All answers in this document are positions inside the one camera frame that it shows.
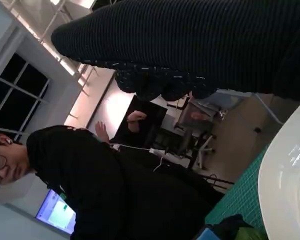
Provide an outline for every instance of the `floor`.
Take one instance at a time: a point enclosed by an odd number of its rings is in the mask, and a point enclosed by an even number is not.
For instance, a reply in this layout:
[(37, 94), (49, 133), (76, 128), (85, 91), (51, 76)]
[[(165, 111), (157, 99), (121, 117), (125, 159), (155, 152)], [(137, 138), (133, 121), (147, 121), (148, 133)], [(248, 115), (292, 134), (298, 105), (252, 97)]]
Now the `floor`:
[[(260, 96), (282, 122), (287, 121), (300, 105), (271, 94)], [(256, 127), (261, 129), (260, 133), (254, 131)], [(213, 133), (217, 139), (209, 145), (216, 152), (204, 157), (207, 170), (200, 170), (197, 166), (194, 168), (200, 174), (215, 174), (219, 179), (235, 182), (280, 128), (281, 125), (267, 114), (256, 97), (250, 97), (236, 109), (229, 111), (221, 123), (216, 124)]]

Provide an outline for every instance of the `ceiling light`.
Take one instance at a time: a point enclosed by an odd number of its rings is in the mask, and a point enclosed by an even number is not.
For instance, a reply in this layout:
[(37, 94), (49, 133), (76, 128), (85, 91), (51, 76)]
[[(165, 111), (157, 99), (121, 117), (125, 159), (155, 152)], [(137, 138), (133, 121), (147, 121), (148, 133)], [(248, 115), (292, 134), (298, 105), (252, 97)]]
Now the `ceiling light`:
[(60, 0), (50, 0), (50, 2), (54, 5), (58, 5), (60, 3)]

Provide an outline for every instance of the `black sweater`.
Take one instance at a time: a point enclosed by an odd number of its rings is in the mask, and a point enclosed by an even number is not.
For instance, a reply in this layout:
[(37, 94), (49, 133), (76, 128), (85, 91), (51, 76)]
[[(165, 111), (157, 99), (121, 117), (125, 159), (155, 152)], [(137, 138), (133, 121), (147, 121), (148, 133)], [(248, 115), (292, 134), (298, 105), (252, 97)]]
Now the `black sweater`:
[(202, 77), (202, 88), (300, 100), (300, 0), (125, 0), (59, 27), (52, 42), (99, 67), (163, 67)]
[(191, 240), (210, 210), (194, 188), (84, 129), (36, 131), (27, 150), (37, 175), (76, 212), (72, 240)]

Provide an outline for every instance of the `cable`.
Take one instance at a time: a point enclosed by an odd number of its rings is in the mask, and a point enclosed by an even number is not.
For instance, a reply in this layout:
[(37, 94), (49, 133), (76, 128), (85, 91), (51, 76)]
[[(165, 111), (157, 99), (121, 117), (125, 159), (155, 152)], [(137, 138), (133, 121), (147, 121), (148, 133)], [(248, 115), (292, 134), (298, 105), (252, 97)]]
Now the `cable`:
[(153, 172), (156, 171), (158, 168), (160, 168), (160, 166), (162, 165), (162, 159), (163, 158), (164, 158), (163, 156), (160, 158), (160, 164), (155, 167), (155, 169), (153, 170)]
[[(126, 147), (126, 148), (131, 148), (131, 149), (139, 149), (139, 150), (145, 150), (145, 151), (150, 151), (150, 149), (147, 149), (147, 148), (141, 148), (141, 147), (135, 147), (135, 146), (128, 146), (128, 145), (123, 145), (123, 144), (117, 144), (117, 143), (111, 143), (110, 146), (113, 146), (113, 145), (117, 145), (117, 146), (123, 146), (123, 147)], [(164, 159), (164, 157), (162, 156), (160, 158), (160, 164), (158, 166), (155, 167), (155, 169), (153, 170), (156, 171), (158, 168), (160, 168), (160, 166), (162, 165), (162, 160)]]
[(151, 150), (150, 148), (148, 149), (148, 148), (141, 148), (141, 147), (135, 147), (135, 146), (127, 146), (127, 145), (117, 144), (117, 143), (110, 143), (110, 146), (114, 146), (114, 145), (123, 146), (123, 147), (131, 148), (131, 149), (145, 150), (145, 151), (150, 151)]

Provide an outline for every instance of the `window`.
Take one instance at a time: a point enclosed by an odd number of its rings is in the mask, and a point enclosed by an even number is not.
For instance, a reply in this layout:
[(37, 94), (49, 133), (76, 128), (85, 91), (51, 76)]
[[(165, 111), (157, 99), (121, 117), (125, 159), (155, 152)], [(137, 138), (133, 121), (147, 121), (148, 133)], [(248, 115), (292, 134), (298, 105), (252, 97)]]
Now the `window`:
[(0, 132), (15, 141), (35, 113), (47, 91), (49, 79), (18, 54), (0, 76)]

